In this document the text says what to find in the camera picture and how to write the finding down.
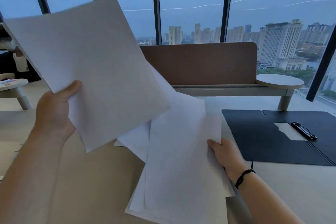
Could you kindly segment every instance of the person in black clothing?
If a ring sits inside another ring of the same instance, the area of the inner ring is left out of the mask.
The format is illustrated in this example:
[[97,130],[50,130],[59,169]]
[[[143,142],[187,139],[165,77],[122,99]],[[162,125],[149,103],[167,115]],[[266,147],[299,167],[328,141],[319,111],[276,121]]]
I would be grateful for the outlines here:
[[18,46],[11,42],[13,51],[0,54],[0,81],[5,79],[27,79],[29,82],[41,80]]

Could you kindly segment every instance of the brown partition panel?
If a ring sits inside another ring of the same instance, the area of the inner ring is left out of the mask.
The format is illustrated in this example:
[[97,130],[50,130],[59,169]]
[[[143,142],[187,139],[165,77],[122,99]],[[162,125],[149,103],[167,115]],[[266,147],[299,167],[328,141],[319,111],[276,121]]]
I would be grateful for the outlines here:
[[248,43],[141,46],[171,85],[256,83],[257,46]]

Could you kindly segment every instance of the stack of paper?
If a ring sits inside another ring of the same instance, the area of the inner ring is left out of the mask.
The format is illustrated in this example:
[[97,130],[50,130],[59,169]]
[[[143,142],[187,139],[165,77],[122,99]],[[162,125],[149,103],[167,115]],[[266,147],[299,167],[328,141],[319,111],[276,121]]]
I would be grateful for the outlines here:
[[126,213],[162,224],[227,222],[234,192],[206,143],[220,141],[221,119],[147,63],[117,0],[5,27],[53,92],[83,82],[69,117],[87,151],[118,138],[146,163]]

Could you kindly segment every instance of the person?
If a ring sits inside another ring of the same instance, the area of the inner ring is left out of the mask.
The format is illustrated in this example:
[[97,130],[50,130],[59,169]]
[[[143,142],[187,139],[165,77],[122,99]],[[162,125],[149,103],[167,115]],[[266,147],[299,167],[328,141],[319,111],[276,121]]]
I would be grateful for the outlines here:
[[0,54],[0,81],[24,78],[35,82],[41,79],[14,40],[6,48],[8,52]]
[[[39,100],[28,140],[0,184],[0,223],[47,223],[62,149],[75,131],[68,118],[68,99],[80,88],[81,82],[74,81]],[[221,144],[207,142],[228,178],[236,183],[248,169],[237,146],[225,139]],[[238,189],[256,223],[303,223],[255,173],[244,175]]]

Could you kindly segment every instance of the person's right arm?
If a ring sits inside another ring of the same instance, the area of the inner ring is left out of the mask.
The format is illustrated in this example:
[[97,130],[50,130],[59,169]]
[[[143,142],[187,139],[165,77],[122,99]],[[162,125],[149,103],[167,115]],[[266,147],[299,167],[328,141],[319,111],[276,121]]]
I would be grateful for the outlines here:
[[[228,178],[236,184],[241,174],[249,169],[238,147],[234,142],[226,139],[222,139],[221,144],[209,139],[208,145],[215,151],[218,162],[225,167]],[[304,223],[255,173],[244,175],[238,189],[256,223]]]

